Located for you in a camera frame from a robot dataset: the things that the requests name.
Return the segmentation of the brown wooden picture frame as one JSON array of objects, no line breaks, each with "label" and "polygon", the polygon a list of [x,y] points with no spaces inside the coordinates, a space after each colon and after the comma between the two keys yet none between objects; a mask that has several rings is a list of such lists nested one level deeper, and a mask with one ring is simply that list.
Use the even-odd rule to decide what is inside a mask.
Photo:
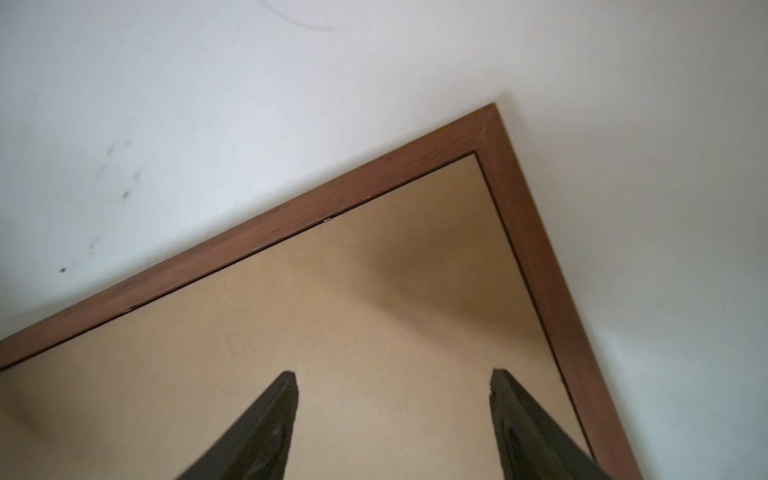
[{"label": "brown wooden picture frame", "polygon": [[641,471],[495,104],[100,291],[1,342],[13,367],[305,230],[474,155],[591,453],[615,479]]}]

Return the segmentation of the brown cardboard backing board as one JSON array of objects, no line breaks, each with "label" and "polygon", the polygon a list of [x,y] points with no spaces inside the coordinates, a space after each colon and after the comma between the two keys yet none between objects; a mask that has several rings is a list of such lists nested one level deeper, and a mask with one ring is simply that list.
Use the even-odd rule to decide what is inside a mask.
[{"label": "brown cardboard backing board", "polygon": [[498,479],[510,371],[586,440],[468,156],[1,375],[5,479],[173,479],[283,371],[290,479]]}]

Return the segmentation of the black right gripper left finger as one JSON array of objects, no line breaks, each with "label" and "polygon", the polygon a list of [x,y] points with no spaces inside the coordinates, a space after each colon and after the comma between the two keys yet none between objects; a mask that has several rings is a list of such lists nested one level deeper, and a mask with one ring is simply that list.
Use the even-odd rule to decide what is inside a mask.
[{"label": "black right gripper left finger", "polygon": [[282,479],[299,402],[296,375],[284,371],[182,479]]}]

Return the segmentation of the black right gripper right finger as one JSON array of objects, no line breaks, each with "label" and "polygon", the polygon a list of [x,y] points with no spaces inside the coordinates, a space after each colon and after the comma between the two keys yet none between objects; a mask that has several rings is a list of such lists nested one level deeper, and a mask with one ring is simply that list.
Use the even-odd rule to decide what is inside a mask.
[{"label": "black right gripper right finger", "polygon": [[504,369],[492,372],[489,406],[506,480],[610,479]]}]

